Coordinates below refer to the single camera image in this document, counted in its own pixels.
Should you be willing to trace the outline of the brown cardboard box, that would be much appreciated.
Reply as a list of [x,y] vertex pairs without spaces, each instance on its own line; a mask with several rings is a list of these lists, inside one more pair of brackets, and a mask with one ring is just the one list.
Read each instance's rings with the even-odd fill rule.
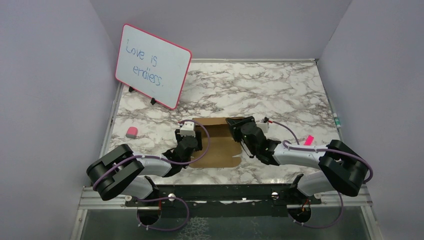
[[199,125],[196,130],[201,132],[202,150],[193,153],[193,158],[197,159],[203,153],[205,155],[191,163],[191,168],[234,168],[241,163],[240,154],[242,153],[241,144],[235,142],[230,133],[229,125],[224,117],[203,117],[194,118],[195,121],[202,124],[209,133],[206,136],[205,131]]

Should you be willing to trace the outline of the white board with pink frame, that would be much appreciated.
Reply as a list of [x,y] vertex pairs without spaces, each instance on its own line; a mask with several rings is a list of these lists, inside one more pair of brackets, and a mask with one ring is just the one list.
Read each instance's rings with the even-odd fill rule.
[[124,24],[115,78],[168,109],[177,108],[192,52],[145,30]]

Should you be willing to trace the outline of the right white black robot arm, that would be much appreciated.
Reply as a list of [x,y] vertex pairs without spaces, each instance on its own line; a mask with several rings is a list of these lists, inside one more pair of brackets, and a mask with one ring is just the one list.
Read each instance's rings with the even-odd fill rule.
[[233,140],[246,146],[261,163],[272,166],[296,165],[317,169],[312,174],[299,174],[288,190],[289,199],[300,204],[314,194],[337,191],[356,197],[363,184],[369,182],[374,171],[370,164],[340,140],[327,145],[301,145],[298,138],[273,140],[265,136],[272,120],[257,123],[250,117],[225,119]]

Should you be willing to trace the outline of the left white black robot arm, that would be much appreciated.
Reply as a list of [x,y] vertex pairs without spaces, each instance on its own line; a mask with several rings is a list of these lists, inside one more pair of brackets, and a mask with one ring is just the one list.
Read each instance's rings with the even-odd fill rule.
[[181,135],[175,131],[177,145],[160,156],[135,153],[128,144],[121,144],[89,165],[86,174],[93,190],[109,201],[118,195],[138,198],[144,205],[157,200],[158,189],[151,176],[172,177],[187,168],[193,152],[202,150],[202,133]]

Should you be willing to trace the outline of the pink eraser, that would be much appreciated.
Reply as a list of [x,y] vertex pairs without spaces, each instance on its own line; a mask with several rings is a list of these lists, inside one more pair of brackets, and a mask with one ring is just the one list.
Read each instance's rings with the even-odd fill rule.
[[125,136],[129,139],[136,139],[138,135],[138,128],[134,127],[134,126],[130,126],[127,131]]

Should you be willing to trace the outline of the green capped marker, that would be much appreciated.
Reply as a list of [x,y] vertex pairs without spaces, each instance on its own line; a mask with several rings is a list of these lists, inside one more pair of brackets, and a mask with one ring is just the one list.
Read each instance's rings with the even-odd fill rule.
[[338,115],[335,112],[332,115],[333,115],[333,120],[334,120],[336,128],[340,129],[341,128],[341,122],[340,122]]

